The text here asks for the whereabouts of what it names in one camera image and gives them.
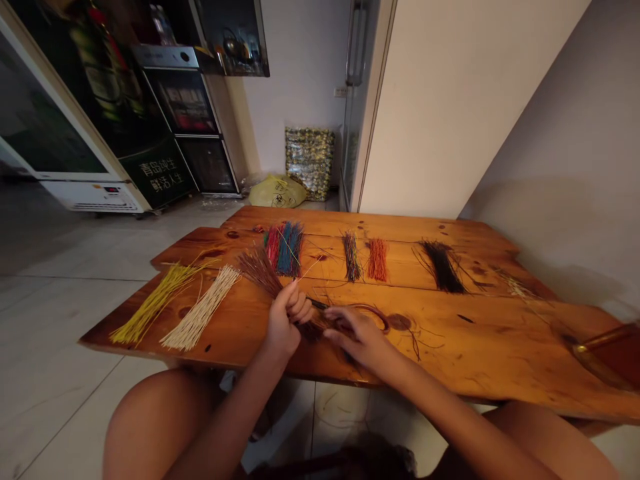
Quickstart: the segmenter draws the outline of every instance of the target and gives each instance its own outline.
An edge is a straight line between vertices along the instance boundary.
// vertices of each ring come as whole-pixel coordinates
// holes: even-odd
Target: leg
[[[103,478],[160,480],[222,398],[206,377],[184,369],[142,380],[125,395],[109,423]]]
[[[563,480],[618,478],[609,460],[588,438],[548,409],[514,401],[485,417]],[[448,447],[430,478],[476,477]]]

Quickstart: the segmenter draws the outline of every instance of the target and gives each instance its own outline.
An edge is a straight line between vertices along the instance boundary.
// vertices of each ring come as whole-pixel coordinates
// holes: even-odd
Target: yellow plastic bag
[[[249,194],[249,202],[258,207],[294,208],[306,198],[305,188],[286,175],[269,175]]]

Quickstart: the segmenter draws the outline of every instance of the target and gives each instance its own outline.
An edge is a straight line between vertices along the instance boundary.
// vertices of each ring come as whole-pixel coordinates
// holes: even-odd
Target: wooden table
[[[196,301],[199,276],[168,304],[138,346],[114,345],[109,334],[129,320],[169,264],[218,258],[218,268],[234,265],[239,252],[262,242],[260,227],[284,220],[304,224],[301,264],[302,272],[308,272],[301,286],[309,296],[337,305],[368,303],[392,315],[389,340],[458,395],[484,403],[517,399],[570,417],[640,425],[640,397],[602,383],[582,368],[561,340],[562,335],[584,340],[620,323],[599,308],[560,302],[517,262],[514,244],[487,225],[472,221],[244,207],[220,229],[196,229],[154,258],[151,263],[160,273],[80,343],[121,355],[244,368],[264,337],[271,303],[246,279],[231,289],[192,351],[169,350],[159,340]],[[368,239],[388,240],[388,283],[368,277],[346,282],[341,245],[346,230],[357,232],[363,263],[368,258]],[[462,280],[470,294],[436,290],[432,276],[415,258],[415,242],[420,239],[437,239],[451,246],[460,258],[465,271]],[[496,270],[517,279],[535,296],[514,295]],[[214,268],[203,271],[203,291],[217,272]],[[286,374],[365,387],[380,385],[324,340],[315,344],[303,340]]]

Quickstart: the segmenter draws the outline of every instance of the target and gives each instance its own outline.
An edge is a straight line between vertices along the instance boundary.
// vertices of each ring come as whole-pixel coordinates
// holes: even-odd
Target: green poster
[[[195,190],[191,174],[172,137],[148,150],[121,158],[120,163],[153,209]]]

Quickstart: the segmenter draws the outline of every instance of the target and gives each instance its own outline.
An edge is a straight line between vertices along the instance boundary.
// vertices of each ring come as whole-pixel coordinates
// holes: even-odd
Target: person
[[[224,399],[215,398],[210,381],[186,369],[142,380],[122,399],[109,424],[104,478],[246,478],[240,459],[247,440],[298,348],[295,325],[313,314],[298,281],[284,287],[269,310],[264,342]],[[324,336],[412,402],[447,440],[449,448],[429,478],[617,478],[588,438],[549,410],[511,402],[480,415],[398,352],[370,318],[345,307],[330,307],[323,314],[348,324],[357,340],[336,330]]]

